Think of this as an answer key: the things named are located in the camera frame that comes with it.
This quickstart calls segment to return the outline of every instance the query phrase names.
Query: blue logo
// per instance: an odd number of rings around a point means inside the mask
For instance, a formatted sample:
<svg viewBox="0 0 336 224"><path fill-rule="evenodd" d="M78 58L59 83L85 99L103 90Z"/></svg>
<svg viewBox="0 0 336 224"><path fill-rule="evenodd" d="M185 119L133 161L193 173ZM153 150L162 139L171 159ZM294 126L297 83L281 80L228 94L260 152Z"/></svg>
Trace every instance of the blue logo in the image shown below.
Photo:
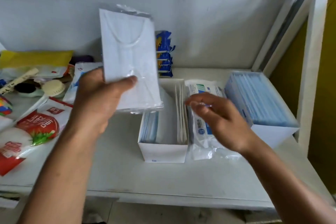
<svg viewBox="0 0 336 224"><path fill-rule="evenodd" d="M198 133L199 133L200 135L204 135L205 131L204 131L203 128L199 128L199 129L198 129Z"/></svg>

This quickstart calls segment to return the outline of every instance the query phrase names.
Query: mask ear loop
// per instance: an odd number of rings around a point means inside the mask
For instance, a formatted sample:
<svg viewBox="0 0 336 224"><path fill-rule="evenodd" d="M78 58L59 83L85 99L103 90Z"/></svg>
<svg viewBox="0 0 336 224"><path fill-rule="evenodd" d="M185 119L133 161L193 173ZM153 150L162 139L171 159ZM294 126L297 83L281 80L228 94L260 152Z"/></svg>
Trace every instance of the mask ear loop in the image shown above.
<svg viewBox="0 0 336 224"><path fill-rule="evenodd" d="M141 31L140 31L140 34L138 35L138 37L134 41L132 41L130 43L125 43L122 40L120 40L120 38L117 36L117 34L115 33L115 31L111 27L112 23L108 23L108 29L110 30L110 32L112 33L112 35L114 36L114 38L116 39L116 41L118 43L120 43L121 45L123 45L123 47L131 48L131 47L133 47L134 45L136 45L140 41L142 33L144 32L144 29L145 29L145 22L146 22L146 20L144 20L143 23L142 23ZM143 80L144 77L138 71L136 71L136 70L131 71L128 76L131 76L131 75L135 75L138 78L138 83L137 84L139 84L139 82L143 82L144 81ZM154 100L154 96L153 96L152 92L149 90L149 87L148 87L147 83L144 83L144 85L145 85L147 91L150 93L150 96L151 96L152 100L155 101Z"/></svg>

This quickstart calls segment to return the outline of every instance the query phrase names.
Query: floor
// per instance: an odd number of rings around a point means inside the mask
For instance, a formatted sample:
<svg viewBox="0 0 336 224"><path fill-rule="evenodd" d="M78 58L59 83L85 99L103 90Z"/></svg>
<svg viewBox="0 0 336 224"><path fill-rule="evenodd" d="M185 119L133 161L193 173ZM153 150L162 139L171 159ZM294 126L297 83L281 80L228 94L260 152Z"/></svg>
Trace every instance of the floor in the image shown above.
<svg viewBox="0 0 336 224"><path fill-rule="evenodd" d="M0 209L0 222L15 224L26 201L27 198L23 198L15 209ZM107 224L245 223L236 213L224 209L119 203L101 197L87 197L85 211L97 212Z"/></svg>

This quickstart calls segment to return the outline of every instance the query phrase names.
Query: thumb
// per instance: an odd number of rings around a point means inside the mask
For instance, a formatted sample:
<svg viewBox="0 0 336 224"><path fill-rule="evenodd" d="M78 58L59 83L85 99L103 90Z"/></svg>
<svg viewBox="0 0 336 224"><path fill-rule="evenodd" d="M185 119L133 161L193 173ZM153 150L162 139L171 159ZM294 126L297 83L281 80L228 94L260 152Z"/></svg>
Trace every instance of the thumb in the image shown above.
<svg viewBox="0 0 336 224"><path fill-rule="evenodd" d="M192 110L200 116L207 124L211 127L215 127L219 122L222 123L224 118L219 116L217 113L213 112L210 108L202 105L196 101L191 101L189 104Z"/></svg>
<svg viewBox="0 0 336 224"><path fill-rule="evenodd" d="M114 92L118 94L123 94L125 91L130 90L137 83L138 78L134 75L123 78L120 81L112 82L107 85L108 88L112 88Z"/></svg>

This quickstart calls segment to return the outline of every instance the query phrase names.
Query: red snack bag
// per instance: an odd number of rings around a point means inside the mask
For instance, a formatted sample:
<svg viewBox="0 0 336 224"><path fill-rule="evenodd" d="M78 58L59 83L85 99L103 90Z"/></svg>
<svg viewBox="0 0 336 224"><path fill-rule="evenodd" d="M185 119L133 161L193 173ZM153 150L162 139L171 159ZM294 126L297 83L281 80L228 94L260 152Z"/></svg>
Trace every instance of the red snack bag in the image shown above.
<svg viewBox="0 0 336 224"><path fill-rule="evenodd" d="M57 137L68 122L72 105L49 98L35 111L0 133L0 175L4 176L38 145Z"/></svg>

